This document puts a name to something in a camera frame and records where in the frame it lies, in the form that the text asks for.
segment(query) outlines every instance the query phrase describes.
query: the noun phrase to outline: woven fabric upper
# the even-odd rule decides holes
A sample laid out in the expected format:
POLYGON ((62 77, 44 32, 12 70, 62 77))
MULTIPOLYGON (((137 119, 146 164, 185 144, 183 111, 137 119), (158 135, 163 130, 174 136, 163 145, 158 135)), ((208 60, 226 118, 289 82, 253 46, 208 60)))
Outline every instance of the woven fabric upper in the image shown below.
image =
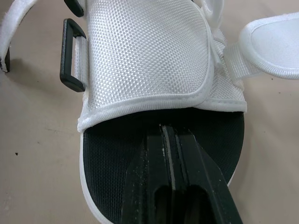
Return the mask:
POLYGON ((92 116, 113 118, 104 112, 111 108, 182 108, 207 97, 214 62, 207 23, 190 0, 88 0, 86 19, 90 82, 81 129, 92 116))

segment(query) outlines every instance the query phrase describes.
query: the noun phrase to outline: black d-ring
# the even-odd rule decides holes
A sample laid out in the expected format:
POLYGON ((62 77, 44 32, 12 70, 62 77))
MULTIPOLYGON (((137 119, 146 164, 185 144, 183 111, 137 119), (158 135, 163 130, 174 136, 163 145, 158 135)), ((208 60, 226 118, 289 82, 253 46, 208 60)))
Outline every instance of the black d-ring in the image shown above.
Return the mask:
POLYGON ((84 92, 85 86, 81 81, 71 76, 71 58, 73 48, 73 37, 82 36, 86 38, 81 27, 72 19, 64 20, 64 31, 62 37, 60 80, 75 92, 84 92))
POLYGON ((77 0, 64 0, 64 2, 75 16, 82 17, 84 15, 83 8, 77 0))

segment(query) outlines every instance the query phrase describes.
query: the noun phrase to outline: white padded strap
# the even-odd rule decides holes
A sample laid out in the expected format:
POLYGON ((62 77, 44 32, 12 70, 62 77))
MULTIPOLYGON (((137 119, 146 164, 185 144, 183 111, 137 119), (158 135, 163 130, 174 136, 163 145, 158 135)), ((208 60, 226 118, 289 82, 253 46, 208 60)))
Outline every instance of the white padded strap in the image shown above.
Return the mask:
POLYGON ((233 82, 261 72, 299 79, 299 13, 249 23, 224 59, 233 82))
POLYGON ((4 16, 0 28, 0 58, 2 70, 4 72, 7 72, 4 58, 9 48, 11 39, 13 38, 23 17, 36 2, 37 0, 15 0, 12 3, 9 11, 4 16))
POLYGON ((82 36, 76 38, 74 77, 80 80, 85 88, 89 86, 88 40, 82 36))

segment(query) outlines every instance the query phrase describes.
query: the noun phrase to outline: beige surface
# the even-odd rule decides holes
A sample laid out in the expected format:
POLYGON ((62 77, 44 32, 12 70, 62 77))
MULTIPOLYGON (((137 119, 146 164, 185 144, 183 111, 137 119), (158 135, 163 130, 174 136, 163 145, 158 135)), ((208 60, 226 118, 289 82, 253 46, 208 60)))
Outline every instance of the beige surface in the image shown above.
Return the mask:
MULTIPOLYGON (((1 18, 11 2, 1 1, 1 18)), ((226 0, 222 29, 233 42, 248 22, 295 11, 296 0, 226 0)), ((0 73, 0 224, 97 223, 79 180, 82 95, 58 78, 68 17, 86 28, 62 0, 40 0, 12 40, 12 71, 0 73)), ((231 193, 245 224, 299 223, 299 81, 264 75, 245 87, 245 140, 231 193)))

